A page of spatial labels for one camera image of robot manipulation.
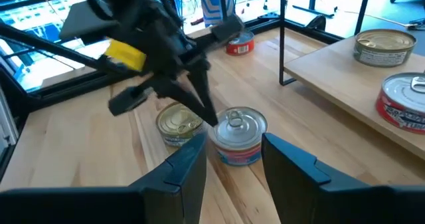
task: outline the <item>yellow tape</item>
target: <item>yellow tape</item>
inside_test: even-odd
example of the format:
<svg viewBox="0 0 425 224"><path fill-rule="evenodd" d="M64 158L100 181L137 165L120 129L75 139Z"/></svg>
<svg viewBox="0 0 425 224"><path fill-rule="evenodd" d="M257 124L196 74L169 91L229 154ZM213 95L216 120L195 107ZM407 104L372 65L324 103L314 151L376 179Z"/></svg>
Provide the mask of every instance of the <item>yellow tape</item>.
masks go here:
<svg viewBox="0 0 425 224"><path fill-rule="evenodd" d="M134 70L142 70L146 61L146 55L143 52L113 39L111 45L105 51L105 55L123 62L128 68Z"/></svg>

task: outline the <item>wooden shelf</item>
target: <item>wooden shelf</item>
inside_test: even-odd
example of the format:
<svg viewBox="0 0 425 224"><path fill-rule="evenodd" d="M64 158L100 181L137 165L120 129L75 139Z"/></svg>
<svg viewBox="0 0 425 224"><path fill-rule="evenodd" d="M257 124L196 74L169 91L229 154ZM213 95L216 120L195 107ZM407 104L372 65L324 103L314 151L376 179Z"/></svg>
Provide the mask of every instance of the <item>wooden shelf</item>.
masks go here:
<svg viewBox="0 0 425 224"><path fill-rule="evenodd" d="M382 119L375 101L383 80L400 72L424 72L425 57L412 54L394 68L375 68L353 58L354 37L285 64L286 72L311 87L397 144L425 159L425 136L413 134Z"/></svg>

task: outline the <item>wooden table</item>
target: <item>wooden table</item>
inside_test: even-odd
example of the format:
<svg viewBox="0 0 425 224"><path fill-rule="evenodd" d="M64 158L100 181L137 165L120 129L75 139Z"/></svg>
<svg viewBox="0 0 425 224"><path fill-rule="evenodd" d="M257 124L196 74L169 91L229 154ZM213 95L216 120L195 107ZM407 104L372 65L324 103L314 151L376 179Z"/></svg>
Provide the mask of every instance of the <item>wooden table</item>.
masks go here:
<svg viewBox="0 0 425 224"><path fill-rule="evenodd" d="M278 84L278 30L256 36L245 56L209 55L217 110L249 106L268 119L269 132L370 184L419 184L425 162L299 82ZM324 46L286 32L286 60ZM150 98L113 117L107 100L137 79L93 91L30 114L0 189L128 185L160 164L165 146L155 118L170 100ZM231 167L207 146L201 223L279 223L262 162Z"/></svg>
<svg viewBox="0 0 425 224"><path fill-rule="evenodd" d="M393 126L378 114L375 101L383 80L401 72L424 72L425 57L412 54L406 64L376 68L353 58L355 38L329 45L286 64L286 71L397 144L425 159L425 136Z"/></svg>

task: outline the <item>white label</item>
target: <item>white label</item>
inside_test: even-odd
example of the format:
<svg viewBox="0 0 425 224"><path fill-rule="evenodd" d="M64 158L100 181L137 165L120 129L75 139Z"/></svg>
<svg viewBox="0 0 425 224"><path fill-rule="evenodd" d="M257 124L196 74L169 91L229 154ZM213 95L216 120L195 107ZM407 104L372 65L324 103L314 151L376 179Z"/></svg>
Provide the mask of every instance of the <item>white label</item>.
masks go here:
<svg viewBox="0 0 425 224"><path fill-rule="evenodd" d="M393 66L402 64L406 55L407 51L399 53L381 53L363 49L360 54L360 61L376 66Z"/></svg>
<svg viewBox="0 0 425 224"><path fill-rule="evenodd" d="M248 45L244 45L243 47L238 47L238 54L242 54L248 52Z"/></svg>

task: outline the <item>tuna can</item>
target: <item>tuna can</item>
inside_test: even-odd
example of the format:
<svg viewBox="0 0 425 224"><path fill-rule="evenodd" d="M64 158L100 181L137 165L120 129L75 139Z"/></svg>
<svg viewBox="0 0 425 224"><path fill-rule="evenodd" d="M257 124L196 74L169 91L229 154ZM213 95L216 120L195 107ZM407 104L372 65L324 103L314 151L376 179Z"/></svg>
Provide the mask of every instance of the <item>tuna can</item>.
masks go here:
<svg viewBox="0 0 425 224"><path fill-rule="evenodd" d="M385 79L376 108L391 124L425 134L425 74L406 72Z"/></svg>
<svg viewBox="0 0 425 224"><path fill-rule="evenodd" d="M261 158L261 137L267 131L266 118L248 107L234 107L217 114L218 124L209 129L222 162L246 166Z"/></svg>
<svg viewBox="0 0 425 224"><path fill-rule="evenodd" d="M229 55L244 55L254 49L254 33L242 31L238 37L232 39L226 46Z"/></svg>
<svg viewBox="0 0 425 224"><path fill-rule="evenodd" d="M181 147L204 132L203 120L178 102L165 107L158 114L156 124L165 144L173 147Z"/></svg>
<svg viewBox="0 0 425 224"><path fill-rule="evenodd" d="M375 67L404 64L416 44L414 36L392 29L363 31L355 40L354 58Z"/></svg>

